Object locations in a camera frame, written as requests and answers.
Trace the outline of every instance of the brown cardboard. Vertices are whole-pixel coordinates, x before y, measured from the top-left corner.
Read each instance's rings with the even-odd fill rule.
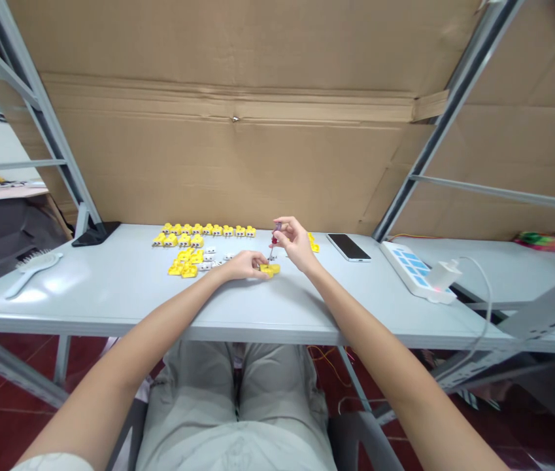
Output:
[[[555,196],[555,0],[525,2],[426,175]],[[555,209],[419,184],[392,233],[510,239]]]
[[[479,0],[10,0],[38,70],[217,86],[446,86]]]
[[[104,220],[370,234],[479,0],[9,1]]]

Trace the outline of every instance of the floor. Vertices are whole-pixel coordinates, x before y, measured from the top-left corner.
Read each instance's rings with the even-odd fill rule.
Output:
[[[96,361],[107,339],[75,337],[72,339],[67,388],[73,390]],[[0,334],[0,344],[20,359],[51,378],[58,339],[55,336]],[[346,368],[332,347],[311,347],[316,358],[319,384],[326,394],[330,415],[338,413],[340,399],[354,397]],[[348,350],[360,381],[370,399],[382,394],[359,361]],[[474,410],[460,397],[452,400],[482,437],[512,470],[555,470],[555,417],[541,411],[521,388],[513,387],[502,411],[480,404]],[[357,399],[347,399],[341,411],[361,410]],[[0,377],[0,471],[7,471],[47,424],[54,410]],[[421,470],[418,459],[397,421],[383,427],[395,453],[407,471]],[[360,469],[371,469],[362,454]]]

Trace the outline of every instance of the power strip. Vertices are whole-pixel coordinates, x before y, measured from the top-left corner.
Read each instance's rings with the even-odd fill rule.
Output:
[[[413,295],[443,304],[449,304],[456,299],[456,295],[449,288],[439,290],[430,286],[427,280],[430,269],[409,247],[394,242],[382,242],[380,250]]]

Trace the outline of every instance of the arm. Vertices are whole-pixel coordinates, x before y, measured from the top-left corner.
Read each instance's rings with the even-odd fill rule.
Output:
[[[70,453],[104,470],[144,378],[220,285],[268,278],[254,269],[260,263],[268,263],[261,253],[241,252],[157,307],[92,367],[18,462]]]
[[[321,266],[301,224],[292,217],[277,221],[282,223],[282,232],[275,232],[277,245],[325,300],[393,407],[424,469],[508,469],[416,357]]]

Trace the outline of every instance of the orange wire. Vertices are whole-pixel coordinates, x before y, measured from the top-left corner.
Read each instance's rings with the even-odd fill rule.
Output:
[[[320,353],[321,353],[321,357],[320,358],[314,358],[312,357],[312,354],[310,355],[312,357],[313,361],[317,361],[317,360],[322,360],[323,358],[327,360],[327,362],[329,363],[329,365],[331,366],[331,369],[334,370],[334,374],[336,375],[336,377],[338,378],[338,380],[341,382],[341,384],[345,387],[351,387],[351,383],[346,384],[340,377],[340,375],[338,374],[338,370],[336,369],[336,367],[334,366],[334,364],[330,361],[330,359],[328,358],[328,355],[333,352],[334,350],[336,350],[336,347],[332,347],[331,349],[329,349],[327,351],[327,353],[323,353],[323,350],[321,350],[319,347],[317,347],[316,345],[308,345],[308,348],[315,348],[317,349]]]
[[[429,235],[412,235],[412,234],[397,234],[393,235],[389,242],[395,240],[396,237],[412,237],[414,239],[442,239],[442,237],[430,237]]]

